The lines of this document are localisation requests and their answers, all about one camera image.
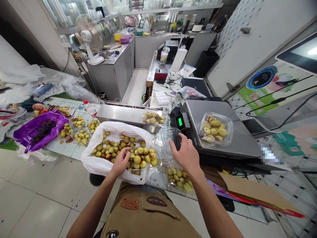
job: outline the floor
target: floor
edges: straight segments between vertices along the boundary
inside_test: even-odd
[[[140,105],[145,70],[136,69],[122,103]],[[59,156],[34,164],[15,151],[0,150],[0,238],[65,238],[71,225],[96,192],[89,173],[78,160]],[[97,230],[106,221],[121,181],[117,180]],[[197,201],[167,191],[175,206],[203,238],[208,238]],[[245,238],[286,237],[279,223],[269,225],[229,213]]]

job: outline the purple plastic bag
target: purple plastic bag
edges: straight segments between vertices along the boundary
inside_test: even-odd
[[[56,126],[52,128],[51,133],[44,137],[44,139],[41,140],[39,143],[32,145],[31,138],[38,134],[37,128],[41,126],[41,122],[48,122],[50,120],[54,121],[56,124]],[[21,143],[23,146],[26,147],[24,153],[27,153],[29,151],[36,151],[41,149],[49,141],[54,139],[62,130],[64,124],[68,122],[69,119],[67,119],[60,111],[53,110],[51,112],[46,112],[32,119],[31,121],[23,125],[21,128],[16,130],[13,133],[13,136],[17,142]]]

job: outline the hand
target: hand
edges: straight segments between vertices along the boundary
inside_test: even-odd
[[[179,133],[179,136],[182,138],[182,144],[179,151],[177,151],[174,142],[172,140],[169,141],[173,156],[176,161],[183,167],[185,172],[193,177],[196,173],[202,171],[199,165],[198,151],[193,146],[193,142],[191,139],[187,139],[187,137],[181,133]]]
[[[116,160],[112,166],[110,174],[113,174],[116,178],[119,177],[126,169],[130,159],[131,148],[123,148],[117,155]]]

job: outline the green digital display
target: green digital display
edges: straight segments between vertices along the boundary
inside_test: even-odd
[[[178,119],[178,123],[179,123],[179,126],[182,126],[182,125],[183,125],[183,122],[182,122],[182,119],[181,119],[181,118]]]

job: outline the yellow bowl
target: yellow bowl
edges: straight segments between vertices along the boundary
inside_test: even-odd
[[[115,34],[114,36],[116,41],[120,41],[120,36],[122,36],[122,34]]]

